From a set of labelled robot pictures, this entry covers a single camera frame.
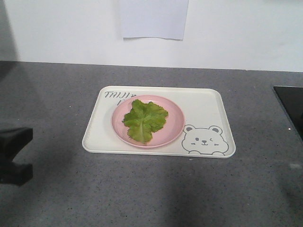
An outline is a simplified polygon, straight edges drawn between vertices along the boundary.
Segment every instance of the white tray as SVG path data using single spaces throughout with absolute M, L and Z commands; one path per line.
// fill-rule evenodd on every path
M 111 125 L 113 111 L 122 101 L 137 95 L 163 96 L 183 110 L 186 125 L 174 142 L 159 148 L 143 149 L 116 136 Z M 204 140 L 203 145 L 196 140 Z M 108 86 L 101 89 L 82 145 L 94 153 L 215 158 L 228 158 L 236 150 L 220 94 L 212 89 L 174 87 Z

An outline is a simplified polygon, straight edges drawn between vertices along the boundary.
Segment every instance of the bear drawing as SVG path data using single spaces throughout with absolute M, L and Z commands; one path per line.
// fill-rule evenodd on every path
M 182 147 L 188 153 L 208 154 L 224 156 L 228 151 L 228 144 L 222 137 L 222 129 L 218 126 L 209 128 L 195 128 L 193 125 L 185 125 L 185 137 Z

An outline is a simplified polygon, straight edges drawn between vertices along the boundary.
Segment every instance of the green lettuce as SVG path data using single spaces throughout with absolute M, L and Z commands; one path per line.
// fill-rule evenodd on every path
M 132 109 L 124 115 L 123 123 L 129 127 L 127 135 L 132 139 L 147 143 L 152 139 L 152 132 L 157 132 L 166 123 L 169 113 L 161 106 L 149 102 L 143 103 L 139 99 L 132 102 Z

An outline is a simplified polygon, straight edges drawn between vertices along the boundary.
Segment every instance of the plate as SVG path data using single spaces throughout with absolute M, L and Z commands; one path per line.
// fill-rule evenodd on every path
M 124 115 L 130 112 L 132 109 L 132 102 L 136 99 L 141 100 L 143 103 L 152 101 L 169 112 L 164 127 L 153 133 L 152 140 L 146 144 L 142 144 L 130 138 L 127 135 L 127 130 L 129 128 L 122 123 Z M 178 138 L 183 131 L 185 117 L 180 107 L 167 98 L 156 95 L 140 95 L 123 101 L 113 112 L 111 123 L 116 135 L 125 143 L 139 148 L 157 148 L 167 145 Z

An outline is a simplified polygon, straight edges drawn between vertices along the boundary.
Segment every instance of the speckled gray surface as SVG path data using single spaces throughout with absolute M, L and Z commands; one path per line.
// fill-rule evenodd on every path
M 108 85 L 217 90 L 236 153 L 86 152 L 81 140 Z M 274 85 L 303 87 L 303 73 L 0 62 L 0 127 L 34 128 L 14 159 L 32 163 L 34 178 L 0 184 L 0 226 L 302 226 L 303 142 Z

